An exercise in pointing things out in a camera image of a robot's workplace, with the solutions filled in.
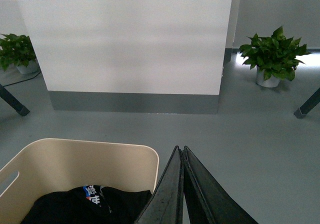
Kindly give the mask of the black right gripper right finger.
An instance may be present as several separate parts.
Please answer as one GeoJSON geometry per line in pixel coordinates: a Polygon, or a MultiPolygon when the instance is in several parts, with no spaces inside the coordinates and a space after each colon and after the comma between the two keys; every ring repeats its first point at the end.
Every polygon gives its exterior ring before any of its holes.
{"type": "Polygon", "coordinates": [[[188,146],[182,152],[184,196],[191,224],[256,224],[188,146]]]}

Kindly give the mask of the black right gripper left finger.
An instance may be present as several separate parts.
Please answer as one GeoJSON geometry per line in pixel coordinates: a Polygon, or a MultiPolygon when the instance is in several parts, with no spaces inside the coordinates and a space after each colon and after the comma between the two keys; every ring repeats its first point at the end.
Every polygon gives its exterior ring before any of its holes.
{"type": "Polygon", "coordinates": [[[156,188],[136,224],[181,224],[184,205],[184,164],[175,146],[156,188]]]}

